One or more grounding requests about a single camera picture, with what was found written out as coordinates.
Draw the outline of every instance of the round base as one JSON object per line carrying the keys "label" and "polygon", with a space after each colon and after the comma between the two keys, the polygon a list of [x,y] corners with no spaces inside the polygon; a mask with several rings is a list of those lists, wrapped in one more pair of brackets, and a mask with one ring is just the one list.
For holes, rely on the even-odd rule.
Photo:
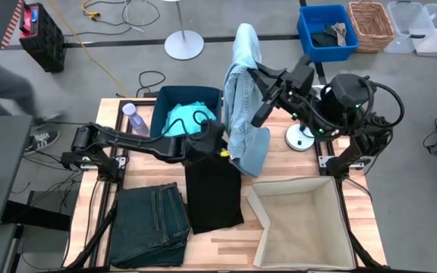
{"label": "round base", "polygon": [[203,50],[203,38],[200,34],[185,30],[185,39],[181,30],[171,34],[165,41],[165,51],[170,57],[177,60],[195,58]]}
{"label": "round base", "polygon": [[311,148],[315,143],[315,138],[308,127],[303,132],[300,131],[300,124],[295,124],[288,128],[286,132],[286,143],[288,146],[299,152],[304,152]]}

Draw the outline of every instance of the beige fabric bin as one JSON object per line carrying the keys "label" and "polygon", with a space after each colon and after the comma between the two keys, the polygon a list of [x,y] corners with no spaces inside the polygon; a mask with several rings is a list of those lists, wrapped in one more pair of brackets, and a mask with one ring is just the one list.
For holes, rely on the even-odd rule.
{"label": "beige fabric bin", "polygon": [[355,268],[333,177],[255,183],[247,201],[264,227],[260,268]]}

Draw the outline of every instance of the wicker basket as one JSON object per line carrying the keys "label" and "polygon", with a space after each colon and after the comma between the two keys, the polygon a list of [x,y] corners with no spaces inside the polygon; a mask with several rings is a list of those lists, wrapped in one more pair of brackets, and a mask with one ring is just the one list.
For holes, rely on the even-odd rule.
{"label": "wicker basket", "polygon": [[380,3],[350,2],[348,17],[360,43],[357,52],[377,53],[394,39],[391,21]]}

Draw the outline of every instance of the person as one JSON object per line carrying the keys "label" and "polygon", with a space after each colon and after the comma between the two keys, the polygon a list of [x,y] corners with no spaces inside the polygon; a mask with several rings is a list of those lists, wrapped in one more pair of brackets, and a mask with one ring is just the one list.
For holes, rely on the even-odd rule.
{"label": "person", "polygon": [[[25,149],[26,154],[44,149],[58,140],[59,130],[41,130],[43,125],[54,117],[43,117],[39,114],[30,81],[2,66],[0,66],[0,98],[15,101],[21,110],[33,116],[33,129]],[[0,116],[4,115],[11,115],[11,113],[0,104]]]}

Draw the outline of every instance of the black crate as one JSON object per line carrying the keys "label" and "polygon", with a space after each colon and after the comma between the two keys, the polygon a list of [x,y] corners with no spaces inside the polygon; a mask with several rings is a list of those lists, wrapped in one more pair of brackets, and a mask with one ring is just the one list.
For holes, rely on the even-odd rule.
{"label": "black crate", "polygon": [[[37,10],[37,18],[32,14]],[[24,5],[20,15],[20,44],[45,72],[64,70],[64,36],[42,4]]]}

